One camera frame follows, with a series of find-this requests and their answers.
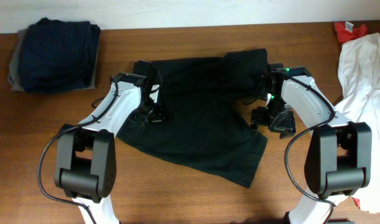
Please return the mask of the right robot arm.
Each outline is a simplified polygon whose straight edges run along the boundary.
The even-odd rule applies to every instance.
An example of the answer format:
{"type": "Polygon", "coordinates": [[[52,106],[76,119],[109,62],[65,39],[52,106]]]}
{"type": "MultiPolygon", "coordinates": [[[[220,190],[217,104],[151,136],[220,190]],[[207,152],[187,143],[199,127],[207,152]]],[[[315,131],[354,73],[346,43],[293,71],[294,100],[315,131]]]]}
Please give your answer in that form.
{"type": "Polygon", "coordinates": [[[253,110],[251,126],[266,126],[281,138],[291,138],[284,164],[290,181],[302,194],[283,222],[329,223],[341,196],[354,195],[370,183],[371,128],[338,112],[310,76],[274,71],[264,81],[267,105],[253,110]],[[306,134],[312,137],[304,165],[304,190],[290,171],[289,151],[306,134]]]}

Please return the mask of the black t-shirt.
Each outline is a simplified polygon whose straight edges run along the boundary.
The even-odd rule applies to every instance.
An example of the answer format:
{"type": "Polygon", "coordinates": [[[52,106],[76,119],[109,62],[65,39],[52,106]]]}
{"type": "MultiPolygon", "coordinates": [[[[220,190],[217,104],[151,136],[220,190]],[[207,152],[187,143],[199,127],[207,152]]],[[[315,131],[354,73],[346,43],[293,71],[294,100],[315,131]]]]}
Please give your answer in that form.
{"type": "Polygon", "coordinates": [[[250,187],[267,138],[253,131],[232,105],[261,96],[267,51],[152,63],[162,76],[159,97],[170,119],[145,125],[126,121],[118,138],[159,159],[250,187]]]}

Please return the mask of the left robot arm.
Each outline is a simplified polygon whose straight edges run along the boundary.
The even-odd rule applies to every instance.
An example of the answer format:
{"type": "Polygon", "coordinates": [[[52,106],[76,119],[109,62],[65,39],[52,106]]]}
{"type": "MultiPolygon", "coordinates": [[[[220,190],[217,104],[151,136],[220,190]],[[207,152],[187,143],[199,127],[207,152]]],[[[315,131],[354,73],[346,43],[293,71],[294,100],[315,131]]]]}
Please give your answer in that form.
{"type": "Polygon", "coordinates": [[[116,180],[115,138],[126,121],[148,123],[157,107],[161,81],[113,77],[108,94],[77,125],[55,137],[55,185],[80,208],[86,223],[118,223],[111,192],[116,180]]]}

